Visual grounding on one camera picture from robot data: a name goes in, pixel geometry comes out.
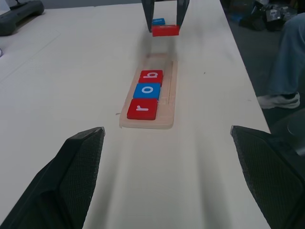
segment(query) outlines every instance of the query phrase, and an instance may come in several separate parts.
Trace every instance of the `wooden board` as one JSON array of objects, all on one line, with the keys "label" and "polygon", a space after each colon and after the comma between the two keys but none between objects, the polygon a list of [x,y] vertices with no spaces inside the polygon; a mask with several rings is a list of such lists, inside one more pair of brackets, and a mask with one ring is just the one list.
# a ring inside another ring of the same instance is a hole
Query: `wooden board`
[{"label": "wooden board", "polygon": [[[163,70],[163,82],[155,120],[134,120],[127,118],[133,92],[142,70]],[[169,129],[173,126],[177,83],[177,61],[165,53],[149,54],[135,72],[121,115],[120,127]]]}]

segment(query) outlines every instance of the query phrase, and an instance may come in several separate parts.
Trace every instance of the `table surface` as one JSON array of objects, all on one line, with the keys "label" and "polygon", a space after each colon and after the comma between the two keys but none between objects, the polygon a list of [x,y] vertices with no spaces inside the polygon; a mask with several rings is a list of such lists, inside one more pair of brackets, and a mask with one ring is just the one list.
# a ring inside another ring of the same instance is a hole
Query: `table surface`
[{"label": "table surface", "polygon": [[[156,3],[155,18],[175,14],[175,2]],[[104,126],[84,229],[269,228],[230,128],[269,129],[220,2],[192,0],[174,38],[173,128],[121,129],[117,113],[154,41],[141,4],[46,10],[0,38],[0,222],[65,139]]]}]

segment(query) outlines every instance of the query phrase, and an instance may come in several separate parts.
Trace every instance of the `white shoe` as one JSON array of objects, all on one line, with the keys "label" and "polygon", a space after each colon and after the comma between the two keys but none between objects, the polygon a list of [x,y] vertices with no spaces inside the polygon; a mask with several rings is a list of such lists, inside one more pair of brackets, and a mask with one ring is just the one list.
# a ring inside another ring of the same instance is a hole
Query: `white shoe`
[{"label": "white shoe", "polygon": [[264,95],[257,97],[257,100],[262,109],[275,107],[294,109],[300,105],[300,94],[297,92],[291,99],[286,99],[281,95]]}]

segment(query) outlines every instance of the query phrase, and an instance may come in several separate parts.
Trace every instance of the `dark floor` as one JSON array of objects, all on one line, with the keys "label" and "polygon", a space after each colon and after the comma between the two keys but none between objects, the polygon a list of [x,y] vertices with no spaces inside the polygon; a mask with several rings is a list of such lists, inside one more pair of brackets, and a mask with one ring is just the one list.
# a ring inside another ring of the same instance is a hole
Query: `dark floor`
[{"label": "dark floor", "polygon": [[[280,32],[269,32],[267,30],[252,31],[238,26],[236,22],[230,20],[228,20],[228,22],[255,93],[257,96],[264,95],[266,93],[268,73],[277,54]],[[301,76],[299,85],[299,92],[301,95],[300,107],[293,110],[281,108],[263,110],[269,127],[282,118],[305,108],[305,101],[302,100],[302,98],[305,98],[305,74],[302,75],[304,77]]]}]

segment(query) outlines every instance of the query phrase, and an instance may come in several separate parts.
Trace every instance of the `jeans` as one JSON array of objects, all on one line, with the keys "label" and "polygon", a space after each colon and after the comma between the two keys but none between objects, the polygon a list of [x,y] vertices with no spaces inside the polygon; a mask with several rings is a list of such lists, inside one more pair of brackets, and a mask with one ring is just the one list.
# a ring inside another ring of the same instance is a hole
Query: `jeans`
[{"label": "jeans", "polygon": [[270,72],[268,94],[293,94],[305,67],[305,13],[284,25],[278,55]]}]

